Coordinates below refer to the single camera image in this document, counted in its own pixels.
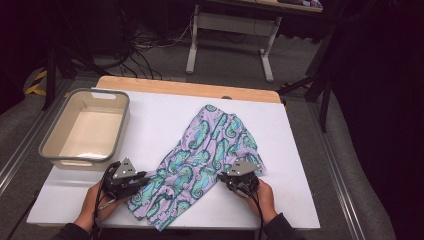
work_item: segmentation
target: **metal stand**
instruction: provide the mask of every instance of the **metal stand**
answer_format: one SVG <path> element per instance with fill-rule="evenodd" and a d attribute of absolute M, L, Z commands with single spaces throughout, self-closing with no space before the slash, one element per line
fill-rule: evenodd
<path fill-rule="evenodd" d="M 200 12 L 200 6 L 194 8 L 193 17 L 193 34 L 191 38 L 190 52 L 187 60 L 186 73 L 193 74 L 194 64 L 196 62 L 197 53 L 197 29 L 210 29 L 218 31 L 227 31 L 235 33 L 244 33 L 257 36 L 267 36 L 268 44 L 265 49 L 260 49 L 259 54 L 262 60 L 262 66 L 265 72 L 265 79 L 273 82 L 271 66 L 269 64 L 268 55 L 271 51 L 274 39 L 280 27 L 281 17 L 277 17 L 275 21 L 254 20 L 241 17 L 232 17 L 227 15 L 212 14 Z"/>

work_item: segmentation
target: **human hand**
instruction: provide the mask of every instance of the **human hand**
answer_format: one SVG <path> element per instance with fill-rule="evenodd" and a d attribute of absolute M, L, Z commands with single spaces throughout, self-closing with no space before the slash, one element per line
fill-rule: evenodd
<path fill-rule="evenodd" d="M 94 186 L 90 187 L 87 190 L 87 195 L 85 196 L 84 203 L 82 204 L 82 207 L 81 207 L 81 213 L 74 222 L 74 224 L 80 226 L 87 233 L 91 233 L 92 227 L 94 224 L 93 213 L 95 209 L 96 197 L 97 197 L 97 192 L 99 190 L 99 187 L 100 187 L 100 182 L 98 182 L 97 184 L 95 184 Z M 101 191 L 100 199 L 102 199 L 103 196 L 104 196 L 104 192 Z M 119 199 L 118 201 L 111 203 L 106 208 L 99 211 L 98 212 L 99 220 L 100 221 L 106 220 L 110 215 L 112 215 L 112 213 L 120 204 L 126 202 L 129 199 L 130 197 Z M 103 204 L 109 202 L 110 200 L 111 198 L 105 196 L 100 201 L 99 207 L 103 206 Z"/>
<path fill-rule="evenodd" d="M 264 218 L 265 224 L 268 224 L 272 219 L 274 219 L 278 214 L 275 211 L 274 207 L 274 193 L 272 188 L 266 182 L 259 179 L 259 188 L 257 195 L 253 195 L 256 200 L 259 198 L 259 206 L 262 210 L 262 216 Z M 255 204 L 255 201 L 252 198 L 244 198 L 247 204 L 249 205 L 250 210 L 258 217 L 259 209 Z"/>

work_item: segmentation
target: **sleeve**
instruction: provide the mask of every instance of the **sleeve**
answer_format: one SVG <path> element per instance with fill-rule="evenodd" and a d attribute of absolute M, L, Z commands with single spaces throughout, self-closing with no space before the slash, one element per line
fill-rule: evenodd
<path fill-rule="evenodd" d="M 54 237 L 52 237 L 50 240 L 74 240 L 74 239 L 89 240 L 90 236 L 84 229 L 80 228 L 78 225 L 73 223 L 68 223 L 62 229 L 60 229 L 60 232 L 57 233 Z"/>
<path fill-rule="evenodd" d="M 292 228 L 282 213 L 265 226 L 265 233 L 270 240 L 306 240 L 302 233 Z"/>

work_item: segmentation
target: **plastic tub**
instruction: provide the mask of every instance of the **plastic tub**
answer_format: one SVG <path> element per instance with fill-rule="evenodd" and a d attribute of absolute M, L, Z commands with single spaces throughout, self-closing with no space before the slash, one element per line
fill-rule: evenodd
<path fill-rule="evenodd" d="M 129 102 L 124 92 L 74 90 L 41 142 L 40 155 L 58 168 L 104 171 L 118 160 Z"/>

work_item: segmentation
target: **white tabletop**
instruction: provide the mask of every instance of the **white tabletop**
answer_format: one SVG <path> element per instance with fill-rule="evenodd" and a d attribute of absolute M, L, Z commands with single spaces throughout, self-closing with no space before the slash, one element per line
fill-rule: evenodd
<path fill-rule="evenodd" d="M 155 170 L 174 148 L 192 118 L 206 104 L 235 113 L 251 132 L 268 171 L 260 176 L 274 190 L 277 212 L 295 228 L 319 228 L 319 220 L 282 104 L 126 91 L 130 118 L 119 159 L 129 157 L 138 171 Z M 78 216 L 87 189 L 102 172 L 53 167 L 32 208 L 28 223 L 64 225 Z M 121 205 L 105 222 L 109 227 L 152 228 Z M 169 228 L 255 229 L 259 221 L 246 204 L 218 182 Z"/>

